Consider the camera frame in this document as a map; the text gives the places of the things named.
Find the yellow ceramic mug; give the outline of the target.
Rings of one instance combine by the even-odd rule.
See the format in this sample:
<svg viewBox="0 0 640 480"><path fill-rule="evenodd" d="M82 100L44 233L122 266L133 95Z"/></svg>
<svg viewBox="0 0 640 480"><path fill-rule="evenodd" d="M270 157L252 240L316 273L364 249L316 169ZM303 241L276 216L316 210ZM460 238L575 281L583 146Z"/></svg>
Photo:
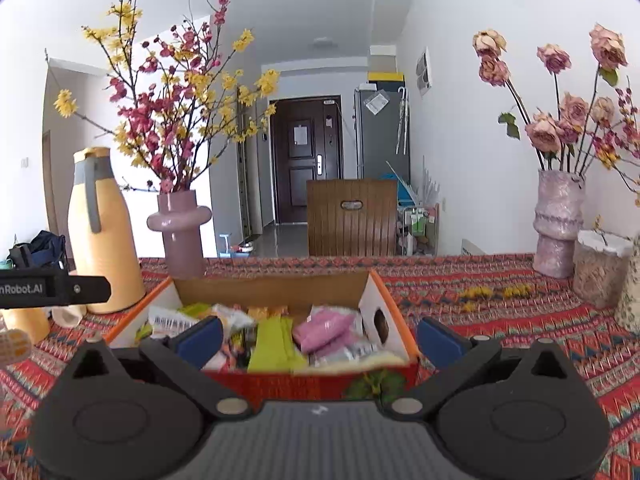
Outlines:
<svg viewBox="0 0 640 480"><path fill-rule="evenodd" d="M33 344L39 344L50 333L48 311L45 308L2 309L1 315L8 330L21 330Z"/></svg>

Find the fallen yellow flowers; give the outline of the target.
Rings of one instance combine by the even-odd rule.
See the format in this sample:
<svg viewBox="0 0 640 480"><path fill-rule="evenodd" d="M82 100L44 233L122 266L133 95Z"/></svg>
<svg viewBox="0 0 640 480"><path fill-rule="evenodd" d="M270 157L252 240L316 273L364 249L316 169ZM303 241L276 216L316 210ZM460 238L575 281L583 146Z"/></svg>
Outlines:
<svg viewBox="0 0 640 480"><path fill-rule="evenodd" d="M509 300L528 298L533 295L535 287L525 283L516 283L510 286L491 288L488 286L472 286L459 294L462 309L465 312L477 310L477 306L489 300Z"/></svg>

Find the green snack packet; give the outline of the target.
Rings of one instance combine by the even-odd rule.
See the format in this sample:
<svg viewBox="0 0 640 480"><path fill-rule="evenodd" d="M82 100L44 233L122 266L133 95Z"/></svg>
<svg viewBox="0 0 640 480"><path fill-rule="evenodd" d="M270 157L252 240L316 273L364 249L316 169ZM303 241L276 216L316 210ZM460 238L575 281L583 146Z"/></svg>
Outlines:
<svg viewBox="0 0 640 480"><path fill-rule="evenodd" d="M308 366L294 344L293 320L288 316L266 318L257 325L256 344L250 355L250 373L291 373Z"/></svg>

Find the pink snack packet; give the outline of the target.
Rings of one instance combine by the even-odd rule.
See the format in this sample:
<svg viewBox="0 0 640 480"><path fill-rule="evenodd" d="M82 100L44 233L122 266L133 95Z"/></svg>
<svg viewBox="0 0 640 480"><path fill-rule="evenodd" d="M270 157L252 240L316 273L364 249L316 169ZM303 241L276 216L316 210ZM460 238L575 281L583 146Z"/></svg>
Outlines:
<svg viewBox="0 0 640 480"><path fill-rule="evenodd" d="M326 356L361 335L361 315L355 310L338 307L313 307L306 321L293 330L297 347L308 356Z"/></svg>

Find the orange red cardboard snack box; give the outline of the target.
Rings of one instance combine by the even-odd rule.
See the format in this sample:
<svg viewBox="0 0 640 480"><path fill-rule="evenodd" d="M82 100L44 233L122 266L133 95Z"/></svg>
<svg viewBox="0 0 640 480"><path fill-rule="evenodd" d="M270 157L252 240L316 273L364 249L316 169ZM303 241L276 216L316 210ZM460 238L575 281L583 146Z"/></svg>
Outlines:
<svg viewBox="0 0 640 480"><path fill-rule="evenodd" d="M419 350L374 271L330 275L174 280L168 278L104 337L135 347L142 326L157 340L198 322L204 304L213 333L181 356L253 408L265 400L393 401L414 386Z"/></svg>

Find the textured pink tall vase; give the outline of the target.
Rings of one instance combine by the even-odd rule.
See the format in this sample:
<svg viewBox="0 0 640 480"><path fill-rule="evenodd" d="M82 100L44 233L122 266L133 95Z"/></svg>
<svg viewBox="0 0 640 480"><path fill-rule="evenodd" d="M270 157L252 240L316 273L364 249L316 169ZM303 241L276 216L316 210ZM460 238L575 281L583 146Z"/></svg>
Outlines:
<svg viewBox="0 0 640 480"><path fill-rule="evenodd" d="M577 235L584 225L585 199L586 184L582 177L561 170L538 171L533 222L538 233L535 271L550 278L569 278L573 274Z"/></svg>

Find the storage trolley with bottles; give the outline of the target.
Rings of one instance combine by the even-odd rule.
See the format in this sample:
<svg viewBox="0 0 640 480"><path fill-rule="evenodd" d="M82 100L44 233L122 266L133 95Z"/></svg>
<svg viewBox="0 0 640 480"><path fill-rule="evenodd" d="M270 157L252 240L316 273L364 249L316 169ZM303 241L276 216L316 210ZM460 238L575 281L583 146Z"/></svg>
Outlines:
<svg viewBox="0 0 640 480"><path fill-rule="evenodd" d="M439 204L397 208L397 253L401 256L436 257L438 253Z"/></svg>

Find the red and yellow blossom branches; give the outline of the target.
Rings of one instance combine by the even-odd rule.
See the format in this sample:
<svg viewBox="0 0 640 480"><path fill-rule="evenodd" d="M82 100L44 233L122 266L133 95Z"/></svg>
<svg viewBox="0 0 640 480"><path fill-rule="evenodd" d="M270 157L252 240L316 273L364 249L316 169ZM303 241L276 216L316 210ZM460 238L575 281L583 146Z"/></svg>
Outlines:
<svg viewBox="0 0 640 480"><path fill-rule="evenodd" d="M115 0L106 12L110 26L82 29L106 57L107 89L120 119L99 132L115 140L132 166L150 170L163 194L190 190L230 145L263 132L276 112L268 105L255 118L240 117L276 92L280 74L270 68L246 84L243 71L232 68L255 37L244 29L229 51L221 49L229 6L230 0L217 0L211 20L186 16L167 34L141 41L139 0Z"/></svg>

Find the brown wooden chair back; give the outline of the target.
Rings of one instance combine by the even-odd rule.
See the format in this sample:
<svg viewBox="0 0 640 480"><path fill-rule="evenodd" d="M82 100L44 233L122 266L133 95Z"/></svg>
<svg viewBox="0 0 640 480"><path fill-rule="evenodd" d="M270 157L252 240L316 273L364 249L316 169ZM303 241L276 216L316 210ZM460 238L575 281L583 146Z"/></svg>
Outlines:
<svg viewBox="0 0 640 480"><path fill-rule="evenodd" d="M318 180L307 183L308 252L312 256L396 254L397 183Z"/></svg>

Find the dried pink roses bouquet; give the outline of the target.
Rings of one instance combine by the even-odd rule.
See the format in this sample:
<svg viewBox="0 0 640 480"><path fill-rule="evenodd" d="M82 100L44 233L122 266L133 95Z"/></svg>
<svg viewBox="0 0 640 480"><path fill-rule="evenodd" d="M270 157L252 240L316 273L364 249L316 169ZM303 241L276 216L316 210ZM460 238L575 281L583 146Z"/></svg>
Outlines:
<svg viewBox="0 0 640 480"><path fill-rule="evenodd" d="M639 167L639 99L630 82L620 83L620 70L628 65L623 36L597 24L589 43L597 63L590 98L561 91L560 75L572 67L572 59L557 44L544 44L536 55L552 79L555 109L531 112L502 59L506 38L495 29L480 30L472 38L480 80L505 88L514 102L514 110L501 113L498 123L511 139L526 134L542 171L557 169L582 179L597 162L638 195L639 178L630 170Z"/></svg>

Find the dark brown entrance door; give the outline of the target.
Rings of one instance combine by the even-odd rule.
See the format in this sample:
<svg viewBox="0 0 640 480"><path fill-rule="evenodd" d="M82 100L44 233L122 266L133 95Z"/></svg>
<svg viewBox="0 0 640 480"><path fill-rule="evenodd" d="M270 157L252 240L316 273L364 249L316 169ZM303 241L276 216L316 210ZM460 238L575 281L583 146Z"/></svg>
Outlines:
<svg viewBox="0 0 640 480"><path fill-rule="evenodd" d="M338 96L274 103L270 119L276 221L307 221L307 182L342 176L343 133Z"/></svg>

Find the grey refrigerator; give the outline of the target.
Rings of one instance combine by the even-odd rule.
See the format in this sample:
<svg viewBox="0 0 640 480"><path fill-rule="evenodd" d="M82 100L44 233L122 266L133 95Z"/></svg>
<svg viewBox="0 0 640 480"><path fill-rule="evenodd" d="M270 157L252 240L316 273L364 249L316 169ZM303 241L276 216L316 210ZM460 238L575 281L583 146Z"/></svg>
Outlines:
<svg viewBox="0 0 640 480"><path fill-rule="evenodd" d="M409 101L400 81L375 81L354 92L357 177L397 174L410 180Z"/></svg>

